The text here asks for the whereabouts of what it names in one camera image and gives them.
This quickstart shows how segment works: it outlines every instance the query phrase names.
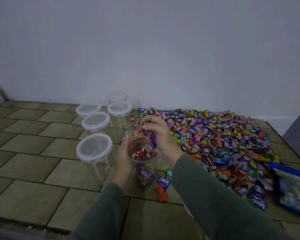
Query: white plastic lid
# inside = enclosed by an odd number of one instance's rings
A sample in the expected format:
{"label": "white plastic lid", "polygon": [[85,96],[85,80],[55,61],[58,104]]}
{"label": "white plastic lid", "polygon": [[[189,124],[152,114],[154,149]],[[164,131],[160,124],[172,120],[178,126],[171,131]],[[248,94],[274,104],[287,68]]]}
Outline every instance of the white plastic lid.
{"label": "white plastic lid", "polygon": [[125,100],[127,96],[128,95],[124,91],[112,91],[108,93],[107,100],[109,101],[109,103],[113,103]]}
{"label": "white plastic lid", "polygon": [[84,117],[81,125],[87,131],[96,132],[107,127],[110,121],[110,115],[106,112],[96,112]]}
{"label": "white plastic lid", "polygon": [[95,112],[99,112],[101,110],[100,104],[96,105],[79,105],[75,111],[77,112],[77,115],[81,118],[84,118],[87,115],[93,114]]}
{"label": "white plastic lid", "polygon": [[77,145],[77,157],[84,162],[98,163],[112,151],[113,143],[110,136],[96,133],[84,137]]}
{"label": "white plastic lid", "polygon": [[126,101],[114,102],[108,106],[108,113],[112,116],[126,116],[132,110],[131,104]]}

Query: white wall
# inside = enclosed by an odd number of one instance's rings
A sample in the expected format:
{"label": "white wall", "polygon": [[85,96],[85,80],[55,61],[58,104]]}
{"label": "white wall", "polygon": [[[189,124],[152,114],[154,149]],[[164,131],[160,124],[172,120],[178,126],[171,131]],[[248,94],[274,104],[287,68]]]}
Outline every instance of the white wall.
{"label": "white wall", "polygon": [[0,0],[0,84],[78,104],[120,89],[283,134],[300,114],[300,0]]}

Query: blue candy wrapper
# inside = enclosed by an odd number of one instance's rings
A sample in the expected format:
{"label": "blue candy wrapper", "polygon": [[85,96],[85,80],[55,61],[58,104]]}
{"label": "blue candy wrapper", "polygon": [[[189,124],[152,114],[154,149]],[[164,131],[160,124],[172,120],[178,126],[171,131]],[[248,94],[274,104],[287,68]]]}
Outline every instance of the blue candy wrapper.
{"label": "blue candy wrapper", "polygon": [[269,167],[277,176],[277,204],[300,215],[300,171],[274,161]]}
{"label": "blue candy wrapper", "polygon": [[162,184],[167,189],[171,184],[171,180],[160,175],[157,179],[157,184]]}

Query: orange candy wrapper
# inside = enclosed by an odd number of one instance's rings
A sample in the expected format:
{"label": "orange candy wrapper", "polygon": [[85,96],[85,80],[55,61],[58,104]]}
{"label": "orange candy wrapper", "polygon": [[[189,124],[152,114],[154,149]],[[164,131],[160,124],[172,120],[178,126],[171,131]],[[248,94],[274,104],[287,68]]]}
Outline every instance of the orange candy wrapper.
{"label": "orange candy wrapper", "polygon": [[159,192],[159,198],[160,202],[164,202],[165,200],[168,199],[167,193],[164,191],[164,186],[162,184],[159,184],[156,186],[158,192]]}

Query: candy bag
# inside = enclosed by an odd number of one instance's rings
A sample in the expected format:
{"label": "candy bag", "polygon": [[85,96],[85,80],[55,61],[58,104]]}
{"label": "candy bag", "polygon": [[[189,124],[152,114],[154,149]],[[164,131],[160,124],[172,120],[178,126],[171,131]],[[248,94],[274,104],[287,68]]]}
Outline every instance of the candy bag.
{"label": "candy bag", "polygon": [[300,215],[300,171],[274,161],[269,166],[277,177],[277,204]]}

